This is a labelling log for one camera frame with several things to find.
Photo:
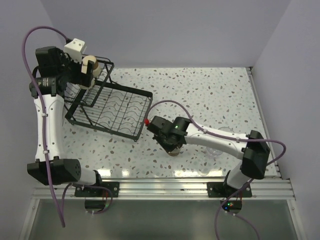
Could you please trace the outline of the beige cup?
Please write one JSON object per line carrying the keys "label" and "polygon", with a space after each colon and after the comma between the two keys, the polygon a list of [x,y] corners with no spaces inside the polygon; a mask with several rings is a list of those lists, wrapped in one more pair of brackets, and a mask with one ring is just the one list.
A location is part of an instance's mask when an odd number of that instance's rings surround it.
{"label": "beige cup", "polygon": [[92,85],[90,85],[90,86],[79,85],[79,87],[80,87],[81,89],[83,89],[83,90],[89,90],[89,89],[92,88]]}
{"label": "beige cup", "polygon": [[181,151],[181,148],[175,148],[174,150],[168,152],[168,155],[175,157],[178,156]]}
{"label": "beige cup", "polygon": [[85,56],[82,59],[81,84],[86,87],[93,86],[95,84],[95,79],[100,75],[101,71],[101,67],[95,56]]}

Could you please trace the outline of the clear plastic cup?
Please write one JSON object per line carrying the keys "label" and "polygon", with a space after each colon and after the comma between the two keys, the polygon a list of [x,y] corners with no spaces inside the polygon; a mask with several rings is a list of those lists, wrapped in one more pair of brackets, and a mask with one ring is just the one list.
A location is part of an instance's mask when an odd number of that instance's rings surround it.
{"label": "clear plastic cup", "polygon": [[209,157],[209,158],[215,158],[215,157],[218,157],[220,155],[222,155],[223,152],[222,151],[219,151],[217,149],[213,149],[213,148],[207,148],[206,149],[206,155]]}
{"label": "clear plastic cup", "polygon": [[228,133],[233,133],[234,132],[234,130],[232,129],[232,128],[230,128],[230,127],[220,127],[218,130],[220,130],[220,131],[224,131],[224,132],[228,132]]}

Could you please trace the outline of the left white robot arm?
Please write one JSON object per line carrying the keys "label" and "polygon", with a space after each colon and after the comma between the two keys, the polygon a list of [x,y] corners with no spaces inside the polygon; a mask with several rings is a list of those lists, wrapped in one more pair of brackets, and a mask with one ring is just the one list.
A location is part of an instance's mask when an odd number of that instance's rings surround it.
{"label": "left white robot arm", "polygon": [[45,186],[74,183],[86,185],[92,196],[103,193],[104,184],[96,170],[81,167],[78,159],[67,158],[63,144],[65,91],[69,83],[89,89],[101,73],[96,57],[83,57],[86,47],[72,41],[59,49],[38,48],[38,65],[29,85],[37,113],[38,141],[35,162],[27,172]]}

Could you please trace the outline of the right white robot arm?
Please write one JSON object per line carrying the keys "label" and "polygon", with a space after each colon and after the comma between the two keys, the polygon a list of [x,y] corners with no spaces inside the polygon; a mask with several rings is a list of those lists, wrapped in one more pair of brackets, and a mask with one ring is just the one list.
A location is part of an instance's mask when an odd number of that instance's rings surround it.
{"label": "right white robot arm", "polygon": [[170,122],[160,116],[146,120],[153,139],[170,155],[176,156],[183,145],[199,145],[234,156],[240,163],[228,171],[224,181],[213,187],[214,192],[235,196],[250,179],[265,177],[270,148],[258,131],[236,134],[198,126],[190,119],[177,117]]}

